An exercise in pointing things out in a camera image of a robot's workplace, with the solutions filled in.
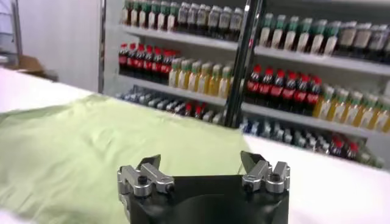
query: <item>bottle label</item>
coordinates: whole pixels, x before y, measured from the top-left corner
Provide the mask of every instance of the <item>bottle label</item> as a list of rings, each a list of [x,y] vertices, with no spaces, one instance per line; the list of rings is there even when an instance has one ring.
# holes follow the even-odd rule
[[[359,127],[367,128],[368,125],[370,124],[370,121],[371,121],[373,115],[374,114],[372,111],[366,111],[363,114],[363,117],[361,118]]]
[[[333,50],[335,49],[337,43],[337,37],[330,37],[327,40],[327,44],[325,45],[324,55],[331,55]]]
[[[137,26],[138,12],[136,10],[132,10],[132,26]]]
[[[303,52],[305,51],[307,41],[309,40],[309,34],[308,33],[302,33],[299,36],[299,41],[297,45],[297,51]]]
[[[269,27],[264,27],[262,30],[261,30],[261,35],[260,35],[260,41],[259,41],[259,45],[260,46],[263,46],[263,47],[266,47],[267,46],[267,42],[268,42],[268,38],[269,38],[269,33],[270,33],[270,28]]]
[[[374,125],[374,130],[383,131],[383,127],[386,125],[386,122],[389,120],[388,114],[380,114]]]
[[[293,48],[294,39],[295,39],[295,31],[289,31],[286,36],[285,50],[291,51],[291,49]]]
[[[175,16],[174,15],[169,15],[168,16],[168,25],[167,25],[167,29],[169,31],[173,31],[175,28]]]
[[[342,114],[344,113],[345,109],[346,109],[346,106],[344,106],[344,105],[340,105],[340,106],[336,107],[335,116],[333,118],[333,121],[341,122]]]
[[[271,48],[278,48],[280,39],[282,37],[283,31],[278,29],[274,31],[274,36],[272,37],[272,43],[271,43]]]
[[[353,121],[355,120],[358,111],[359,110],[357,108],[349,108],[346,117],[346,124],[353,125]]]
[[[330,109],[330,102],[323,102],[321,108],[319,109],[319,119],[325,120],[328,116],[328,112]]]
[[[322,40],[324,39],[324,36],[323,35],[316,35],[314,40],[313,40],[313,44],[311,45],[311,50],[310,52],[312,54],[318,54],[319,53],[319,50],[321,48],[321,44],[322,44]]]

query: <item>clear bottle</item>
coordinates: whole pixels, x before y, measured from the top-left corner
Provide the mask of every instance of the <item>clear bottle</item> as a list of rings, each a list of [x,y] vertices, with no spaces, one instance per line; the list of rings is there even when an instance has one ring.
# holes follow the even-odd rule
[[[213,76],[210,79],[210,84],[208,85],[208,95],[218,96],[219,90],[219,79],[221,78],[221,65],[216,64],[213,67]]]
[[[378,97],[373,94],[367,93],[364,95],[363,105],[353,121],[353,126],[368,128],[369,122],[374,116],[377,101]]]
[[[210,71],[211,71],[211,63],[206,63],[202,65],[197,92],[202,94],[208,93],[208,85],[210,84],[210,78],[211,78]]]
[[[219,81],[219,91],[218,96],[221,98],[227,98],[230,90],[230,76],[232,73],[232,67],[225,66],[222,70],[222,78]]]
[[[349,92],[343,88],[337,89],[336,97],[333,99],[327,115],[328,121],[341,122],[342,114],[346,109],[348,94]]]
[[[192,72],[190,74],[190,79],[188,81],[188,90],[192,92],[197,92],[201,64],[202,64],[201,61],[197,61],[193,63]]]
[[[353,125],[353,121],[356,118],[361,106],[361,99],[363,98],[363,94],[358,91],[354,91],[348,102],[346,110],[342,115],[341,123],[345,123],[348,125]]]

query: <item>table surface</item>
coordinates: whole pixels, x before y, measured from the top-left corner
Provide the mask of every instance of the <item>table surface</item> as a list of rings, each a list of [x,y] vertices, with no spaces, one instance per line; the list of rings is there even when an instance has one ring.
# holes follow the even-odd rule
[[[0,68],[0,113],[62,105],[91,92]],[[253,136],[254,153],[291,167],[289,223],[389,223],[390,174]]]

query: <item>green cloth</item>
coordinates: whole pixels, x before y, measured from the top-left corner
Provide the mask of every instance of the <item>green cloth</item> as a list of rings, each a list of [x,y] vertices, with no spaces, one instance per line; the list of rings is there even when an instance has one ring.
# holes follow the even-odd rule
[[[116,171],[161,153],[168,175],[235,174],[240,132],[102,96],[0,114],[0,208],[37,223],[127,223]]]

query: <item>store shelf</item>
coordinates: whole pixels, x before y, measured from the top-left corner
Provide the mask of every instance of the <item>store shelf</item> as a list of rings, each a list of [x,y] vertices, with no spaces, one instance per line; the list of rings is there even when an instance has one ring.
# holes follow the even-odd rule
[[[308,117],[308,116],[289,113],[285,111],[275,110],[268,107],[261,107],[249,103],[242,103],[241,109],[247,113],[259,114],[262,116],[271,117],[282,121],[288,121],[295,124],[302,124],[309,127],[335,131],[335,132],[344,133],[347,135],[353,135],[362,138],[370,138],[370,137],[390,138],[389,135],[368,130],[368,129],[356,128],[350,125],[324,121],[314,117]]]
[[[280,60],[296,61],[297,63],[305,63],[311,66],[345,69],[349,71],[363,72],[369,75],[390,76],[390,65],[383,65],[354,58],[311,55],[261,46],[257,46],[255,48],[255,55]]]
[[[185,34],[185,33],[150,30],[150,29],[144,29],[144,28],[132,27],[126,25],[122,25],[122,28],[127,33],[131,33],[142,37],[150,37],[150,38],[156,38],[162,40],[188,43],[188,44],[194,44],[199,46],[224,49],[228,51],[237,50],[237,43],[232,41],[217,40],[217,39],[201,37],[201,36]]]
[[[225,99],[219,98],[219,97],[213,97],[213,96],[208,96],[204,94],[199,94],[199,93],[194,93],[188,90],[184,89],[179,89],[179,88],[173,88],[170,86],[142,80],[142,79],[136,79],[133,77],[128,77],[128,76],[123,76],[121,75],[124,79],[127,79],[129,83],[132,83],[133,85],[137,85],[143,88],[147,89],[152,89],[154,91],[162,92],[162,93],[167,93],[167,94],[172,94],[175,96],[180,96],[184,97],[187,99],[192,99],[192,100],[197,100],[205,103],[210,103],[213,105],[219,105],[219,106],[224,106],[226,103]]]

